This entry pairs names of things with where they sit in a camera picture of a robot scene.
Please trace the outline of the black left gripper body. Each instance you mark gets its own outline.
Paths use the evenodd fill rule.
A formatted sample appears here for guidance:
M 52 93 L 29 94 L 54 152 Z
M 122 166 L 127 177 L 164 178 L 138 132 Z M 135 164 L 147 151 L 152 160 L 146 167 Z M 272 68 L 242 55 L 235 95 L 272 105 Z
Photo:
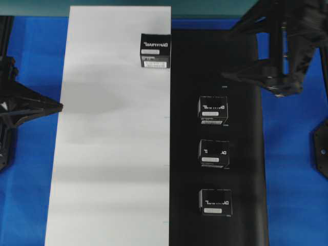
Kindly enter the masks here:
M 16 82 L 18 69 L 15 59 L 1 57 L 1 123 L 7 128 L 17 128 L 33 119 L 29 103 L 22 98 L 25 87 Z

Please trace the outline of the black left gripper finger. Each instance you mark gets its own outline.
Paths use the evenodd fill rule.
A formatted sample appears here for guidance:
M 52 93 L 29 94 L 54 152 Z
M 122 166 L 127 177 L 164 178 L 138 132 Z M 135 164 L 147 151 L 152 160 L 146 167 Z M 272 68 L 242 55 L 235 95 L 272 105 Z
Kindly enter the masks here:
M 33 91 L 20 83 L 15 83 L 15 99 L 24 107 L 38 109 L 63 108 L 63 104 Z
M 17 111 L 12 116 L 12 127 L 17 128 L 25 122 L 59 113 L 62 110 L 63 107 Z

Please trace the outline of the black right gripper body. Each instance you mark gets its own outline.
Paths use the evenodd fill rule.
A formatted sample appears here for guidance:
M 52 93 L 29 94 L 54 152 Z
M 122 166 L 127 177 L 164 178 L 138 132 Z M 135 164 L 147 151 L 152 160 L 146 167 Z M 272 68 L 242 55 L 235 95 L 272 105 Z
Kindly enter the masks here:
M 320 25 L 313 20 L 290 20 L 270 33 L 270 57 L 266 65 L 266 89 L 276 97 L 299 94 L 320 42 Z

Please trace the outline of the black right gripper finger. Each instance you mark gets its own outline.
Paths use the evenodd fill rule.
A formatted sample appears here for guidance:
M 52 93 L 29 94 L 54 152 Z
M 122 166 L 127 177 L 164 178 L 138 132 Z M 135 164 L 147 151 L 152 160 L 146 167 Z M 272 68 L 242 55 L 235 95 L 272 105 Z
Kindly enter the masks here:
M 270 33 L 268 16 L 270 11 L 246 13 L 242 18 L 225 34 L 225 38 L 234 38 L 240 35 Z
M 277 67 L 270 59 L 260 59 L 243 66 L 230 67 L 220 75 L 226 79 L 249 83 L 268 90 L 277 89 Z

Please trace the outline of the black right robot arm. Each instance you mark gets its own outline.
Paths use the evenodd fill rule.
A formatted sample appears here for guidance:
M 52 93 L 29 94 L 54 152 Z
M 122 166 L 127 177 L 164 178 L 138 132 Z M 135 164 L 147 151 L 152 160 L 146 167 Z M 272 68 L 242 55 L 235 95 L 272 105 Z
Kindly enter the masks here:
M 316 49 L 327 68 L 326 1 L 257 1 L 226 37 L 257 33 L 269 35 L 268 58 L 224 71 L 223 77 L 285 97 L 302 92 Z

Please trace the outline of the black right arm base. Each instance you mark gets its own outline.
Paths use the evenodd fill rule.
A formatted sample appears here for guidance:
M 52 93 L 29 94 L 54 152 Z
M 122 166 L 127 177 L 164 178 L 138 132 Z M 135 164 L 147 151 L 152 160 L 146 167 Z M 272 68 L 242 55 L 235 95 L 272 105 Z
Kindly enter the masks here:
M 327 179 L 327 118 L 310 133 L 312 167 Z

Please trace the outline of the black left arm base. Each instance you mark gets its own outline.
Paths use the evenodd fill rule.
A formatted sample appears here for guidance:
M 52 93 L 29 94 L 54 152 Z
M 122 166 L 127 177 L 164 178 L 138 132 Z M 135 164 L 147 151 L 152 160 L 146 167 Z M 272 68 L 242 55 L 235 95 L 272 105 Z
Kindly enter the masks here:
M 17 129 L 9 116 L 1 117 L 1 172 L 11 164 L 17 141 Z

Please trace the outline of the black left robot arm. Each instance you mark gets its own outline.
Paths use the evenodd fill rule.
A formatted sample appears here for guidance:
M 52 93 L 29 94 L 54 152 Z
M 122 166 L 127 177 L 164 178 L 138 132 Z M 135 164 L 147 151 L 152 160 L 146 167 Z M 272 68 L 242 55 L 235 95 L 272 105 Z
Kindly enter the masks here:
M 1 121 L 10 129 L 63 110 L 63 104 L 16 81 L 15 59 L 7 55 L 13 21 L 13 16 L 1 16 Z

